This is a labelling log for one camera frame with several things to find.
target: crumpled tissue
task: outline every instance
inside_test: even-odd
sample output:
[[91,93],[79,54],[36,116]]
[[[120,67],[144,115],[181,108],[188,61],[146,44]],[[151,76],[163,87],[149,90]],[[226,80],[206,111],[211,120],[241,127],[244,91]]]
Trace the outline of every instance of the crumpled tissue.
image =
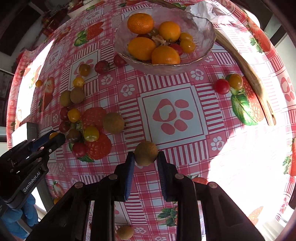
[[213,24],[231,24],[227,15],[216,15],[212,12],[213,6],[206,1],[201,1],[188,6],[185,11],[201,18],[207,18]]

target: metal screw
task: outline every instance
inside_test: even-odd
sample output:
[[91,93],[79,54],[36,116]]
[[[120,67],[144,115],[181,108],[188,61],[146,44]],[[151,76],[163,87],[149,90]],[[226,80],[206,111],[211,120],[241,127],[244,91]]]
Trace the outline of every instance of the metal screw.
[[177,173],[177,174],[175,174],[175,178],[181,180],[181,179],[184,178],[184,175],[183,174],[180,174],[180,173]]
[[209,186],[211,188],[217,188],[218,187],[217,183],[215,183],[215,182],[209,182]]
[[117,175],[116,174],[111,174],[111,175],[108,176],[108,178],[110,180],[116,180],[117,179]]
[[75,186],[77,189],[82,188],[83,185],[84,185],[83,182],[77,182],[77,183],[74,184],[74,186]]

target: checkered tablecloth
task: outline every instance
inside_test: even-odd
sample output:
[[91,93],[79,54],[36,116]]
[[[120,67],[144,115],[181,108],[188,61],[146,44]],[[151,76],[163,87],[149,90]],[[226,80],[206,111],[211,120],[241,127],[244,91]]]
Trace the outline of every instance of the checkered tablecloth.
[[[171,2],[181,7],[195,3]],[[154,76],[126,65],[97,75],[97,61],[112,61],[115,55],[115,32],[122,20],[133,10],[157,6],[107,0],[70,19],[35,51],[26,51],[13,79],[7,111],[9,148],[11,133],[25,121],[38,123],[40,135],[58,130],[60,93],[73,89],[81,63],[89,64],[91,72],[84,86],[85,101],[73,107],[83,113],[100,106],[107,112],[119,112],[126,123],[121,134],[106,133],[112,141],[111,153],[94,163],[76,160],[67,143],[51,155],[46,181],[53,197],[54,183],[68,190],[77,181],[100,181],[146,139],[163,150],[180,173],[217,182],[247,216],[259,208],[262,211],[255,217],[259,223],[280,219],[295,185],[295,178],[284,175],[282,169],[295,136],[294,89],[275,48],[246,14],[228,0],[212,0],[212,5],[216,14],[229,16],[231,25],[214,27],[224,32],[263,81],[276,113],[276,126],[268,126],[265,119],[256,125],[242,124],[233,112],[231,93],[219,95],[213,90],[217,79],[242,74],[218,44],[182,74]],[[77,34],[98,22],[103,22],[100,35],[74,46]],[[61,38],[61,32],[68,34]],[[35,89],[35,81],[48,77],[55,78],[54,93],[48,107],[39,111],[44,96],[42,88]],[[115,204],[115,224],[133,226],[130,240],[175,240],[176,214],[158,215],[164,208],[175,210],[176,205],[164,202],[155,164],[136,166],[129,200]]]

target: glass bowl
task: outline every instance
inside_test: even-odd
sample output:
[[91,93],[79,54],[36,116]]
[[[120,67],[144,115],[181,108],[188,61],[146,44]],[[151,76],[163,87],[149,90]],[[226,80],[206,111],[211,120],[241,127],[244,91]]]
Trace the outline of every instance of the glass bowl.
[[[128,43],[135,38],[137,34],[132,33],[127,27],[129,16],[135,13],[147,13],[152,16],[156,28],[165,21],[174,21],[181,32],[189,33],[193,36],[193,42],[196,49],[190,54],[183,53],[180,64],[149,64],[136,60],[127,50]],[[154,7],[148,9],[139,9],[133,11],[119,25],[115,34],[115,50],[117,53],[133,68],[154,75],[175,75],[192,70],[207,53],[211,50],[216,40],[216,34],[212,23],[206,18],[200,18],[181,9],[169,9],[165,7]]]

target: gloved hand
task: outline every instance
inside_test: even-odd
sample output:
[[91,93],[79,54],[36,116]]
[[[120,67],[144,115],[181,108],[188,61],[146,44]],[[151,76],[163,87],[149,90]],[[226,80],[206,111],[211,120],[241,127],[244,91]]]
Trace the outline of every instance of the gloved hand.
[[[27,217],[27,224],[32,227],[38,223],[37,211],[34,207],[35,198],[32,194],[29,195],[27,201],[23,206],[24,214]],[[8,231],[21,239],[25,239],[28,236],[28,233],[17,223],[20,220],[23,211],[14,210],[9,208],[2,216],[2,220],[5,223]]]

